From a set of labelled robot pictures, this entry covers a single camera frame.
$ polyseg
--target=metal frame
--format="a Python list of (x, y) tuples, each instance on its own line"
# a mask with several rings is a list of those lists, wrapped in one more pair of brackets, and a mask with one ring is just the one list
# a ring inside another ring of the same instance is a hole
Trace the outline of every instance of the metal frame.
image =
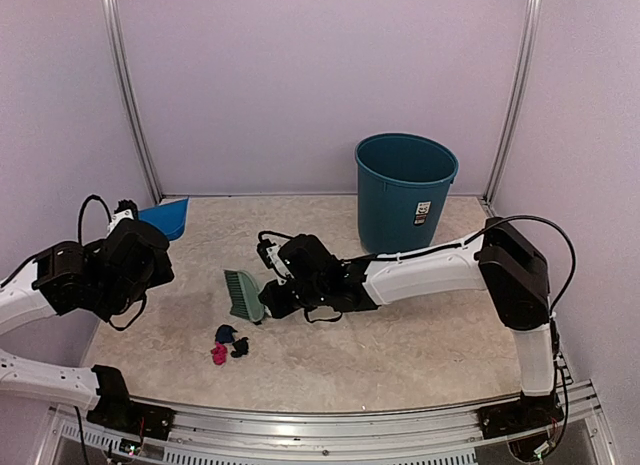
[(518, 121), (522, 98), (526, 89), (527, 77), (529, 75), (529, 67), (531, 65), (533, 46), (540, 17), (541, 1), (542, 0), (527, 1), (524, 30), (522, 32), (520, 51), (518, 53), (516, 73), (513, 78), (513, 86), (511, 88), (511, 97), (509, 98), (509, 107), (507, 108), (507, 117), (502, 127), (500, 144), (498, 146), (498, 152), (489, 177), (489, 183), (487, 184), (487, 188), (483, 195), (483, 198), (489, 207), (491, 207), (498, 191), (498, 187), (500, 186), (500, 180), (504, 174), (507, 157), (509, 155), (509, 150), (511, 149), (513, 134)]
[[(569, 422), (584, 420), (598, 463), (615, 465), (616, 452), (591, 382), (569, 386)], [(559, 394), (561, 401), (565, 397)], [(515, 398), (466, 403), (448, 407), (377, 413), (292, 414), (224, 410), (175, 403), (141, 400), (169, 406), (176, 411), (167, 442), (145, 440), (144, 462), (173, 464), (275, 463), (409, 464), (475, 463), (478, 447), (531, 434), (484, 440), (477, 419), (481, 406)], [(51, 422), (41, 447), (38, 465), (53, 463), (61, 438), (79, 441), (73, 409), (59, 407), (50, 412)], [(84, 422), (90, 447), (134, 436)]]
[(111, 43), (111, 52), (113, 54), (116, 75), (120, 84), (120, 92), (122, 93), (122, 101), (127, 112), (129, 125), (131, 126), (131, 133), (133, 135), (136, 153), (140, 161), (140, 166), (142, 167), (142, 173), (144, 175), (149, 194), (157, 205), (163, 198), (162, 188), (142, 130), (140, 114), (138, 113), (138, 105), (133, 93), (133, 86), (131, 85), (124, 40), (122, 38), (120, 16), (118, 14), (118, 1), (102, 0), (102, 8), (104, 9), (104, 17), (107, 22), (107, 31), (109, 33), (109, 41)]

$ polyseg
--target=label sticker on bin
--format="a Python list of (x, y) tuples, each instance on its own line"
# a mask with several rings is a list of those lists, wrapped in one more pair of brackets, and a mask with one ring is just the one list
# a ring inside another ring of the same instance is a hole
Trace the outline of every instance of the label sticker on bin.
[(429, 213), (429, 209), (431, 208), (431, 202), (418, 202), (418, 207), (416, 208), (416, 217), (413, 220), (413, 224), (415, 226), (424, 225), (427, 221), (427, 214)]

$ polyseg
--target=green brush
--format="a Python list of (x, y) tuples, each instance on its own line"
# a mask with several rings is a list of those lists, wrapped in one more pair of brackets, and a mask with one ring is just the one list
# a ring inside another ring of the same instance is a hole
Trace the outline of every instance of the green brush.
[(258, 324), (264, 318), (264, 305), (258, 299), (254, 278), (244, 270), (225, 270), (224, 280), (231, 298), (231, 315)]

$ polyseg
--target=blue trash can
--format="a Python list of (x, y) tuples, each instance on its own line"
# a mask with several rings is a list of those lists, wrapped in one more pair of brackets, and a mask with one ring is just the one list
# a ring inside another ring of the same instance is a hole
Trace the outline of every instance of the blue trash can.
[(357, 146), (358, 232), (369, 253), (428, 247), (458, 160), (433, 140), (404, 133), (369, 137)]

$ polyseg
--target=bin opening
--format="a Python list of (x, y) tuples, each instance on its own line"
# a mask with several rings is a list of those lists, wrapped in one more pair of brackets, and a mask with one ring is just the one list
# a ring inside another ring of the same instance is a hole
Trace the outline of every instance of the bin opening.
[(372, 137), (358, 147), (364, 167), (381, 178), (400, 182), (432, 183), (453, 180), (457, 163), (451, 152), (437, 142), (402, 136)]

